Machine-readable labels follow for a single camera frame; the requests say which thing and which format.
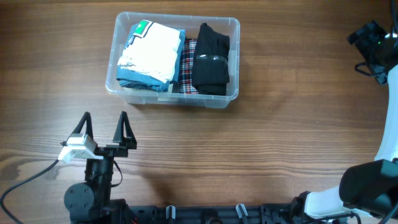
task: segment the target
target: clear plastic container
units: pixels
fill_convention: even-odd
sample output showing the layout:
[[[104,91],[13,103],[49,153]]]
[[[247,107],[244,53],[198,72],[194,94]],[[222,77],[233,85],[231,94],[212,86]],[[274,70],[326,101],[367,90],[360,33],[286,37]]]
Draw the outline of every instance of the clear plastic container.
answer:
[[[200,25],[206,22],[214,31],[230,38],[228,55],[229,83],[226,96],[197,95],[183,93],[157,93],[154,91],[137,91],[119,86],[116,80],[116,69],[124,44],[127,41],[131,26],[142,19],[157,22],[174,28],[185,29],[187,38],[197,38]],[[127,103],[146,104],[160,103],[173,105],[206,106],[207,108],[225,108],[239,93],[239,40],[240,23],[230,17],[178,16],[165,14],[148,14],[140,12],[122,12],[116,18],[114,27],[111,56],[109,58],[108,74],[105,87],[110,94],[118,95]]]

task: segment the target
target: clear plastic band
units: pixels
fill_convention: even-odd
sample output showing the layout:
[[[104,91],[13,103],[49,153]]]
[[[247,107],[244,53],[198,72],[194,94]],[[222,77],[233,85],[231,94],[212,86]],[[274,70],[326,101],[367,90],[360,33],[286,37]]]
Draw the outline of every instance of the clear plastic band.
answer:
[[[197,59],[202,59],[202,60],[220,60],[222,62],[228,63],[224,57],[218,56],[218,55],[197,55]]]

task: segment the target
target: plaid fabric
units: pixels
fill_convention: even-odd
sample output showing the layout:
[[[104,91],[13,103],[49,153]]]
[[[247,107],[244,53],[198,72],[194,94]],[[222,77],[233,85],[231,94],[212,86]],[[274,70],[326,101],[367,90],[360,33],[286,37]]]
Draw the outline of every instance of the plaid fabric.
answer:
[[[199,94],[192,86],[193,53],[197,45],[196,39],[185,39],[180,58],[180,74],[178,76],[178,92],[186,94]]]

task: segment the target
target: wooden table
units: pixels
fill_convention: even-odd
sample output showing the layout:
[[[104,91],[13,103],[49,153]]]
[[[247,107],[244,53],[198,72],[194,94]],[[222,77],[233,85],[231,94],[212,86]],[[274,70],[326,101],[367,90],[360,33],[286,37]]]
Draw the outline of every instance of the wooden table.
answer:
[[[212,110],[109,95],[109,51],[123,11],[239,19],[238,98]],[[128,113],[138,150],[117,159],[124,180],[112,198],[130,205],[283,203],[338,185],[347,168],[373,160],[384,130],[388,87],[354,71],[363,58],[346,41],[372,19],[390,26],[387,1],[2,5],[0,191],[49,166],[85,111],[100,145]],[[63,196],[84,170],[84,161],[59,163],[6,205],[25,223],[68,223]],[[0,223],[11,223],[3,211]]]

